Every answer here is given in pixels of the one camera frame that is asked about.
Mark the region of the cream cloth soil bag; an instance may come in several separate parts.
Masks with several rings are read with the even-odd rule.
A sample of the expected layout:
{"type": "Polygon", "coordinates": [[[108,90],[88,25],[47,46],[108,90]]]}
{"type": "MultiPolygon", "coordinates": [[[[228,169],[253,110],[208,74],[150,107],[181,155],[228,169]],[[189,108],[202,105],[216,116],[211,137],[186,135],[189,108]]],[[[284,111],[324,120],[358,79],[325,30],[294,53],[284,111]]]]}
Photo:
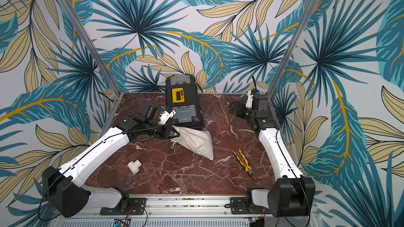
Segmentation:
{"type": "Polygon", "coordinates": [[[174,126],[174,129],[179,133],[179,137],[171,140],[174,144],[180,144],[210,161],[214,160],[213,143],[209,131],[176,126],[174,126]]]}

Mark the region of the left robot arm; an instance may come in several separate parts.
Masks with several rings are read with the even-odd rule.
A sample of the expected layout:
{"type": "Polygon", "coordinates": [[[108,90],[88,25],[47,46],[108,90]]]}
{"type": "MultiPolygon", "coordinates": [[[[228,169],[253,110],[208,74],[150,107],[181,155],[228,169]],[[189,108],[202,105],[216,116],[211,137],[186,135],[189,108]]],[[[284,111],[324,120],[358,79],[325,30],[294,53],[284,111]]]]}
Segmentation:
{"type": "Polygon", "coordinates": [[[125,214],[131,209],[129,196],[115,188],[94,188],[85,183],[110,156],[139,136],[169,140],[180,136],[173,127],[176,112],[164,108],[155,122],[157,107],[142,104],[131,117],[114,123],[94,144],[58,168],[42,173],[43,198],[62,216],[69,218],[83,209],[101,208],[125,214]]]}

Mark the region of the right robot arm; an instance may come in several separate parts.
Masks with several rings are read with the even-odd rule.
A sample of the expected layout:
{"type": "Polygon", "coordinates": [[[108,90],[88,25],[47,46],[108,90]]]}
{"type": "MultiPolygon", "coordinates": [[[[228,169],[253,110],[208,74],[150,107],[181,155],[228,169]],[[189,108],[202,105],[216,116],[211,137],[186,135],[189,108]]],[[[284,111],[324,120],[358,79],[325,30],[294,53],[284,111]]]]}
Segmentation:
{"type": "Polygon", "coordinates": [[[305,177],[287,150],[276,121],[269,116],[268,97],[248,94],[247,103],[234,101],[230,113],[247,121],[263,145],[274,175],[271,189],[248,189],[246,208],[265,210],[274,217],[310,216],[316,190],[312,178],[305,177]]]}

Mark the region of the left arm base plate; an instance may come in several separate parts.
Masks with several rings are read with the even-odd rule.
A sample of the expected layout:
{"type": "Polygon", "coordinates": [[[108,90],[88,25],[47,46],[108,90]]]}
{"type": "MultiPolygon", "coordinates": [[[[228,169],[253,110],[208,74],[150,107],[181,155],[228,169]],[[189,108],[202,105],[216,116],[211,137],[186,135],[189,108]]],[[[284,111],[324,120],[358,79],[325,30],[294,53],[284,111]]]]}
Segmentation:
{"type": "Polygon", "coordinates": [[[114,208],[101,208],[100,215],[143,215],[146,198],[123,198],[114,208]]]}

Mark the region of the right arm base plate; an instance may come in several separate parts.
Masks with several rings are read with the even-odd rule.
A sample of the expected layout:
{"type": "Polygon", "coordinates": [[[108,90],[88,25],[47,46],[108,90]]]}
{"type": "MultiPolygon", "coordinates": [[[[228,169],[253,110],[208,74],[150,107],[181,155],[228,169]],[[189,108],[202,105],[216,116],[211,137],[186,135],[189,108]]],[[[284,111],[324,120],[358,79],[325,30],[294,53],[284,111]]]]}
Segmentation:
{"type": "Polygon", "coordinates": [[[270,210],[247,202],[244,197],[230,197],[229,203],[225,204],[226,209],[231,210],[231,214],[270,214],[270,210]]]}

